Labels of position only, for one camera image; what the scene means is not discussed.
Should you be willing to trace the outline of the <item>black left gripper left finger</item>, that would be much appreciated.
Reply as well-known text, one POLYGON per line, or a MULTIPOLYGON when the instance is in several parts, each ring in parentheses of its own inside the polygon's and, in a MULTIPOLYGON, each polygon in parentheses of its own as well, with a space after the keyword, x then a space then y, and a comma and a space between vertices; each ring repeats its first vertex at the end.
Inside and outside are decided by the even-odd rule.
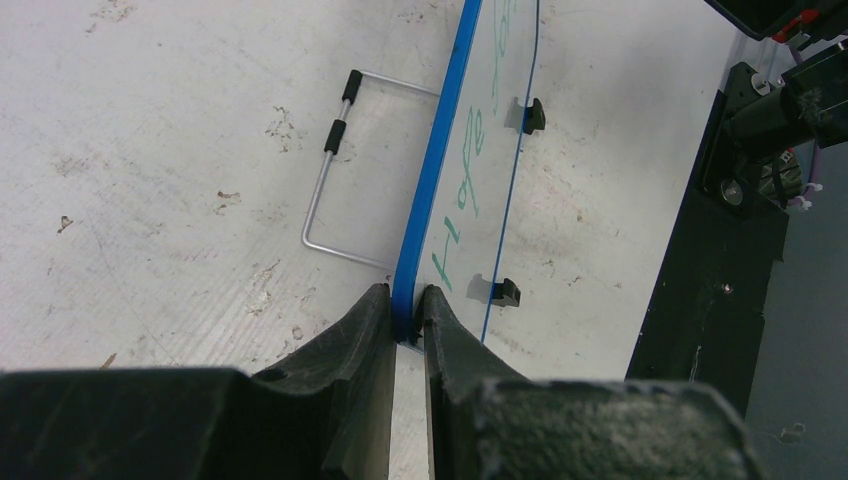
POLYGON ((8 372, 5 479, 384 479, 396 345, 390 291, 277 363, 8 372))

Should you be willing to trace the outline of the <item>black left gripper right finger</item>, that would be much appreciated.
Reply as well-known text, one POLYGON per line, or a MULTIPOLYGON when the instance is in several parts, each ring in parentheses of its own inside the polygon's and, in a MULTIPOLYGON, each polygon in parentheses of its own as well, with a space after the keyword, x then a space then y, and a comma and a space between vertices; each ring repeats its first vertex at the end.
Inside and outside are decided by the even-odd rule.
POLYGON ((434 479, 762 479, 745 426, 703 384, 531 380, 420 300, 434 479))

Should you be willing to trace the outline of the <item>blue framed whiteboard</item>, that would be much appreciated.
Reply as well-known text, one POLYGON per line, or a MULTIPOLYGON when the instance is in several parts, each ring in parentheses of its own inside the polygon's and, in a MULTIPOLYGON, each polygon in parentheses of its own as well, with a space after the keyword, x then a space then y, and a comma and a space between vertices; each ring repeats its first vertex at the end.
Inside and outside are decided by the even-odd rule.
POLYGON ((484 339, 498 281, 537 60, 537 1, 467 1, 391 287, 397 342, 412 346, 428 286, 484 339))

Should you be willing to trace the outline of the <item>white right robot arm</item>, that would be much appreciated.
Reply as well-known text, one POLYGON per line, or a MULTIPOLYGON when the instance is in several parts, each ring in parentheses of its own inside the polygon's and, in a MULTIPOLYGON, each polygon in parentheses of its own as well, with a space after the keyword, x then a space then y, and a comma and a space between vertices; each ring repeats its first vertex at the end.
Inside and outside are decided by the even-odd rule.
POLYGON ((708 124, 696 186, 740 214, 759 199, 808 210, 822 190, 811 175, 790 186, 795 147, 813 152, 847 140, 847 4, 844 1, 712 1, 710 7, 755 41, 788 48, 779 83, 745 62, 730 68, 708 124))

